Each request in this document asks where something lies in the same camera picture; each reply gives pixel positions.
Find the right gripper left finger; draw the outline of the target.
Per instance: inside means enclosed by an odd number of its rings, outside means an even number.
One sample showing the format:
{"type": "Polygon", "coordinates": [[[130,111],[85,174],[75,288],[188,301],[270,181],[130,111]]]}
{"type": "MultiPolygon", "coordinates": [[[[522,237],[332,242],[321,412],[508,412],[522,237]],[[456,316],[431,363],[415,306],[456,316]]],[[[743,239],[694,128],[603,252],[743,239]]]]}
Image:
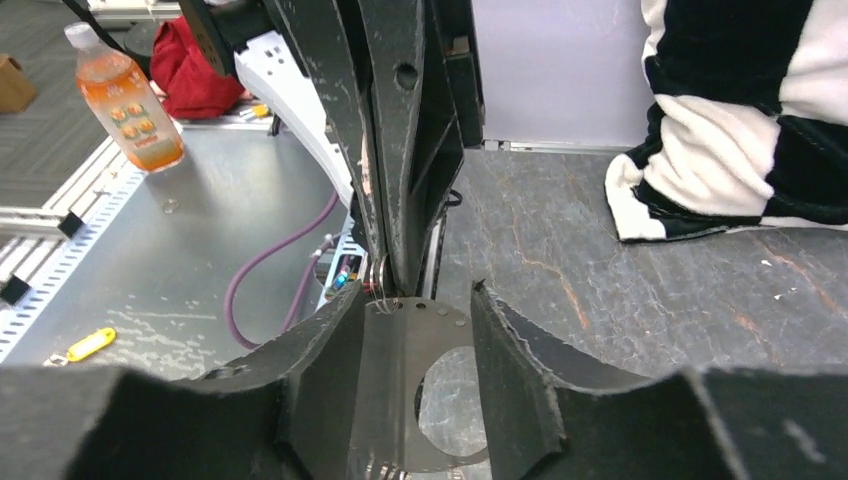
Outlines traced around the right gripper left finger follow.
{"type": "Polygon", "coordinates": [[[366,295],[195,379],[120,366],[1,372],[5,479],[343,479],[366,295]]]}

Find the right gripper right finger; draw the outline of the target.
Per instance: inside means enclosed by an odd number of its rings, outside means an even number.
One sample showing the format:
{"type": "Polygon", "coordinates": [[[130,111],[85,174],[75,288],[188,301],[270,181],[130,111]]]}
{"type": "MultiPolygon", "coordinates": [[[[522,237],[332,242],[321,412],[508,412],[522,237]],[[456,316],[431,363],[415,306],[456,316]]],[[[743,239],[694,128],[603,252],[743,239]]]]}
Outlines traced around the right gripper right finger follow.
{"type": "Polygon", "coordinates": [[[847,370],[683,367],[644,377],[471,288],[496,479],[843,479],[847,370]]]}

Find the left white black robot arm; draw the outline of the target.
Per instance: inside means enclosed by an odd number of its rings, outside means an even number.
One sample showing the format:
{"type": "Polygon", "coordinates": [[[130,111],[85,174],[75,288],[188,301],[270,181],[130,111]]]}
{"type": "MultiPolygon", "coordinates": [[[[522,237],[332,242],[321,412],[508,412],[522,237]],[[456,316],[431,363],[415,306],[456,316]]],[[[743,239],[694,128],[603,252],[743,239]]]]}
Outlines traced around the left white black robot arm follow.
{"type": "Polygon", "coordinates": [[[377,298],[433,297],[485,106],[468,1],[184,1],[214,71],[266,103],[351,212],[377,298]]]}

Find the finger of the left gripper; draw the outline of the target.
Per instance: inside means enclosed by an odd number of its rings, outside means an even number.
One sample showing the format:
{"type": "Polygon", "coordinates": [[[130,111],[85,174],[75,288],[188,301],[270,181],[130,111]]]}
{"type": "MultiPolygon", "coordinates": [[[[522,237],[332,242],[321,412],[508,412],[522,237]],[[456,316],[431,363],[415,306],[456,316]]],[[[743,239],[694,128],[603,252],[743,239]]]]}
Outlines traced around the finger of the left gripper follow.
{"type": "Polygon", "coordinates": [[[351,174],[372,258],[398,289],[398,4],[271,1],[275,25],[311,79],[351,174]]]}
{"type": "Polygon", "coordinates": [[[360,11],[387,263],[381,279],[387,294],[412,295],[464,153],[483,142],[475,19],[469,1],[363,1],[360,11]]]}

